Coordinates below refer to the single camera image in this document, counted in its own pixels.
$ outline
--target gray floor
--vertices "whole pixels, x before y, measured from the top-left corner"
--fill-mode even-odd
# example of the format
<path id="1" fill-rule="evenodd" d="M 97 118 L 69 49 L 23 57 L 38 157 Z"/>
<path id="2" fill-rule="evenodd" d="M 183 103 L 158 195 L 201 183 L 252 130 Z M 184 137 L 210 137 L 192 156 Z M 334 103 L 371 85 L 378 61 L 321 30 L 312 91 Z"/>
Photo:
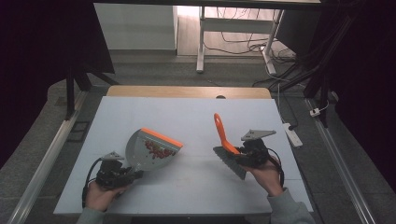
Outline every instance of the gray floor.
<path id="1" fill-rule="evenodd" d="M 135 55 L 113 52 L 116 75 L 109 75 L 121 84 L 128 85 L 177 85 L 177 86 L 224 86 L 250 87 L 254 82 L 268 79 L 259 57 L 211 57 L 205 60 L 205 72 L 195 72 L 196 58 L 176 55 Z M 290 64 L 277 64 L 279 73 Z M 90 76 L 94 88 L 78 116 L 78 124 L 87 130 L 94 117 L 101 97 L 108 85 Z M 272 82 L 263 82 L 257 88 L 266 88 Z M 297 134 L 304 146 L 293 153 L 299 164 L 315 212 L 317 223 L 362 223 L 345 185 L 338 174 L 328 149 L 318 132 L 316 120 L 309 116 L 309 108 L 302 96 L 302 86 L 295 86 L 285 94 L 272 92 L 279 99 L 284 120 L 298 120 Z M 65 82 L 49 89 L 49 99 L 31 130 L 21 141 L 15 153 L 0 171 L 0 223 L 7 223 L 13 209 L 24 193 L 38 164 L 44 157 L 52 139 L 64 121 Z M 334 112 L 334 103 L 328 108 L 329 131 L 357 182 L 364 199 L 369 204 L 376 223 L 396 223 L 396 195 L 370 158 L 353 138 Z M 82 147 L 84 132 L 70 133 L 58 160 L 41 190 L 25 223 L 75 223 L 76 217 L 59 217 L 52 214 L 67 178 Z M 266 223 L 265 217 L 248 217 L 252 223 Z M 106 223 L 130 223 L 129 217 L 107 216 Z"/>

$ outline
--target hand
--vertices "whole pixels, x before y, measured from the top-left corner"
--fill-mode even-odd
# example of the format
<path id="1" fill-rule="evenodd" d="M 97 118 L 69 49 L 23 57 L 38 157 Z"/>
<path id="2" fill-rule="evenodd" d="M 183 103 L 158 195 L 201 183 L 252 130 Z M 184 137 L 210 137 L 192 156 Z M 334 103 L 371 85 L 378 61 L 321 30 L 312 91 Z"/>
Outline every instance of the hand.
<path id="1" fill-rule="evenodd" d="M 95 181 L 92 181 L 88 186 L 88 194 L 85 202 L 85 206 L 94 210 L 105 212 L 108 206 L 113 202 L 114 198 L 119 194 L 128 189 L 129 186 L 125 186 L 118 189 L 103 189 Z"/>
<path id="2" fill-rule="evenodd" d="M 268 192 L 271 197 L 275 197 L 283 193 L 283 189 L 280 186 L 279 171 L 270 161 L 267 161 L 258 168 L 246 166 L 242 166 L 242 168 L 248 172 L 251 172 L 254 178 L 256 178 L 257 182 Z"/>

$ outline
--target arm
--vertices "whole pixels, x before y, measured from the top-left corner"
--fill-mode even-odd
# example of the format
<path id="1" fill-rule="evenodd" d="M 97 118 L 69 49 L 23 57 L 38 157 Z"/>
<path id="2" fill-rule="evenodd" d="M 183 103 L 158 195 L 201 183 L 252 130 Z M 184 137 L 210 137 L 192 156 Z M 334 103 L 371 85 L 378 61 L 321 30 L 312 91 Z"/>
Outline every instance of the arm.
<path id="1" fill-rule="evenodd" d="M 279 172 L 270 161 L 259 168 L 246 166 L 243 168 L 251 172 L 257 182 L 268 192 L 267 199 L 273 209 L 271 224 L 315 223 L 305 204 L 295 202 L 289 190 L 287 188 L 282 189 L 279 181 Z"/>
<path id="2" fill-rule="evenodd" d="M 92 181 L 88 188 L 85 208 L 79 216 L 77 224 L 102 223 L 108 206 L 113 202 L 116 195 L 124 192 L 127 188 L 106 190 Z"/>

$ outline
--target brush bristles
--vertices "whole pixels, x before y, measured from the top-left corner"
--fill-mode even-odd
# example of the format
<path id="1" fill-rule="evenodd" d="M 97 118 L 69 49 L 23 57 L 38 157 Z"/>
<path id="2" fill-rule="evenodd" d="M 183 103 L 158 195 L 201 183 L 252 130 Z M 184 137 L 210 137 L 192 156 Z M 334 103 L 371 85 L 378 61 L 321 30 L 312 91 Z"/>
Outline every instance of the brush bristles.
<path id="1" fill-rule="evenodd" d="M 236 163 L 233 156 L 225 150 L 223 147 L 214 147 L 213 150 L 221 158 L 221 160 L 242 180 L 245 180 L 247 172 L 242 169 L 242 167 Z"/>

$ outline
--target white table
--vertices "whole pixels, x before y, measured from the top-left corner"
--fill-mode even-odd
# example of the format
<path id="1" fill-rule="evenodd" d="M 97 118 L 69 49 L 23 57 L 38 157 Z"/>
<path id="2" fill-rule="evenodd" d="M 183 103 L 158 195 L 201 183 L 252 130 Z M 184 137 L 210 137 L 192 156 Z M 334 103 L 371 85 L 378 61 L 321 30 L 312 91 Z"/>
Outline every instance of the white table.
<path id="1" fill-rule="evenodd" d="M 160 170 L 145 172 L 108 213 L 129 216 L 252 215 L 271 212 L 265 191 L 251 174 L 241 180 L 214 153 L 220 146 L 213 120 L 219 113 L 227 139 L 236 147 L 249 130 L 275 130 L 263 138 L 282 160 L 285 186 L 313 211 L 290 144 L 271 99 L 103 98 L 54 214 L 82 211 L 81 191 L 92 163 L 111 151 L 124 156 L 131 135 L 147 127 L 184 147 Z M 92 172 L 96 175 L 99 164 Z"/>

